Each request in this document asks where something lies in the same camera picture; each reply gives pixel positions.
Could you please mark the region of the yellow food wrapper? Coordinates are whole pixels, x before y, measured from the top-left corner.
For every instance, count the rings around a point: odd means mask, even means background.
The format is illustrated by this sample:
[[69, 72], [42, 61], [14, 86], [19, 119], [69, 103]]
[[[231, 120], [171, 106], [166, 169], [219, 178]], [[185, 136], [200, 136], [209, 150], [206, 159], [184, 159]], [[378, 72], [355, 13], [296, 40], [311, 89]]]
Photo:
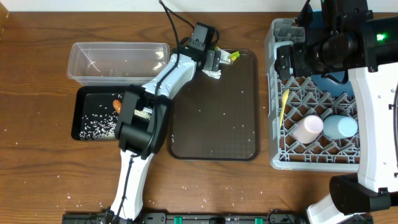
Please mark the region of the yellow food wrapper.
[[233, 53], [229, 53], [221, 48], [219, 48], [218, 46], [215, 47], [215, 50], [220, 51], [221, 55], [220, 55], [220, 63], [222, 64], [227, 64], [227, 65], [232, 65], [233, 62], [240, 57], [240, 53], [239, 51], [233, 52]]

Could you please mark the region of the large blue plate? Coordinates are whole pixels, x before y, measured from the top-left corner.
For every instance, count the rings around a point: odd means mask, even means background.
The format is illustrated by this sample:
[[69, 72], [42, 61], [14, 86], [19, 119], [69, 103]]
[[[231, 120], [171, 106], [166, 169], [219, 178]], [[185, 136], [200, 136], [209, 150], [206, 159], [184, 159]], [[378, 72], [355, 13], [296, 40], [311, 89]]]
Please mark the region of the large blue plate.
[[354, 96], [353, 87], [348, 80], [348, 72], [335, 72], [326, 75], [312, 75], [312, 82], [322, 92], [328, 92], [331, 96], [339, 97], [346, 93]]

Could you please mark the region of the yellow spoon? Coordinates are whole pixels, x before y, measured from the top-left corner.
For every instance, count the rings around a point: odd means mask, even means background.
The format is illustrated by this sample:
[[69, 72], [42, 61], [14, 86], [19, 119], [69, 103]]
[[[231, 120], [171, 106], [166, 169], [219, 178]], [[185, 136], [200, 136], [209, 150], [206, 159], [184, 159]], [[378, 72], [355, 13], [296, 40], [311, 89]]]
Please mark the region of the yellow spoon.
[[282, 93], [282, 96], [281, 96], [282, 105], [281, 105], [280, 116], [279, 116], [279, 127], [280, 128], [282, 127], [282, 124], [283, 124], [284, 111], [285, 111], [285, 107], [287, 104], [287, 100], [289, 99], [289, 93], [290, 93], [290, 90], [286, 89], [286, 90], [284, 90], [284, 92]]

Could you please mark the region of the pink white cup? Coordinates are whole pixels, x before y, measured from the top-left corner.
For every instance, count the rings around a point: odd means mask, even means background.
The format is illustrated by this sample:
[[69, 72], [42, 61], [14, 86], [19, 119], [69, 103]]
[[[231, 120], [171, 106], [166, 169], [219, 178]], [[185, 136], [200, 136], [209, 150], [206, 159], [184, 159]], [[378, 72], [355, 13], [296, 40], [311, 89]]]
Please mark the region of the pink white cup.
[[315, 115], [308, 115], [297, 123], [293, 137], [303, 144], [314, 142], [323, 131], [323, 121]]

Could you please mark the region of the light blue cup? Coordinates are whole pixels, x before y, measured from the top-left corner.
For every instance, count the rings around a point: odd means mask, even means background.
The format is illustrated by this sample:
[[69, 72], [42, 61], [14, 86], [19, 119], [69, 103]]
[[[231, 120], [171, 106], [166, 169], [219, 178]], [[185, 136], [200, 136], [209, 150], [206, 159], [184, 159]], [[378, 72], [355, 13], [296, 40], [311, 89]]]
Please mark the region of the light blue cup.
[[330, 139], [350, 138], [357, 132], [358, 123], [351, 117], [332, 115], [323, 123], [323, 133]]

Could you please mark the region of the white paper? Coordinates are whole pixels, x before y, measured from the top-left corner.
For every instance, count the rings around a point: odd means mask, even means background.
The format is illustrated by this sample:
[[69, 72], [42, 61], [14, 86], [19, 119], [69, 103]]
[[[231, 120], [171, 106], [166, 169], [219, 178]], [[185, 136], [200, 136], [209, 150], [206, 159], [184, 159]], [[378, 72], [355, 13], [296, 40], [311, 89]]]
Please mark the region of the white paper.
[[202, 72], [214, 79], [220, 79], [221, 78], [221, 70], [218, 71], [209, 71], [209, 70], [202, 70]]

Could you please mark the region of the light blue rice bowl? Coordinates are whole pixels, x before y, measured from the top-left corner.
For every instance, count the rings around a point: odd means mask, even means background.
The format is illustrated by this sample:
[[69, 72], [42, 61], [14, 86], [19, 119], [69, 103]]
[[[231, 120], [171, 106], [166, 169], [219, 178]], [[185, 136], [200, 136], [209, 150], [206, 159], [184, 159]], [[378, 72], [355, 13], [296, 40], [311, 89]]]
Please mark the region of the light blue rice bowl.
[[274, 44], [274, 50], [276, 51], [279, 47], [285, 46], [285, 45], [293, 45], [294, 43], [292, 41], [282, 41], [282, 42], [276, 42]]

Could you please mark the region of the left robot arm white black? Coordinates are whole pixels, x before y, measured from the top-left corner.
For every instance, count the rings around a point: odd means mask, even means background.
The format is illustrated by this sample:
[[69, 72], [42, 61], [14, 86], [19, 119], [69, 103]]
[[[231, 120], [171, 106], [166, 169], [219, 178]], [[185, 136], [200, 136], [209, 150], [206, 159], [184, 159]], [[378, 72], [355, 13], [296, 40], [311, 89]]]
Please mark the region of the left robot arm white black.
[[114, 130], [121, 150], [121, 172], [106, 223], [137, 220], [150, 162], [165, 141], [173, 98], [197, 70], [218, 73], [220, 60], [221, 50], [201, 51], [181, 45], [156, 77], [142, 86], [129, 86]]

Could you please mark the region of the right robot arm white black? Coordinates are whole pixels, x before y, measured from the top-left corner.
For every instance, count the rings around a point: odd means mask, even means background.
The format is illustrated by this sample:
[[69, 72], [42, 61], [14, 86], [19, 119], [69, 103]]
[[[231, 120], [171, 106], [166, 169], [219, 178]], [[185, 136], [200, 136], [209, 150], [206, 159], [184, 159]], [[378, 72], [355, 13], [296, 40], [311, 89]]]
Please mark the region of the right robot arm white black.
[[307, 208], [309, 223], [362, 222], [397, 205], [397, 18], [376, 19], [366, 1], [305, 3], [295, 18], [305, 38], [277, 48], [283, 78], [344, 72], [356, 98], [361, 155], [355, 174], [331, 178]]

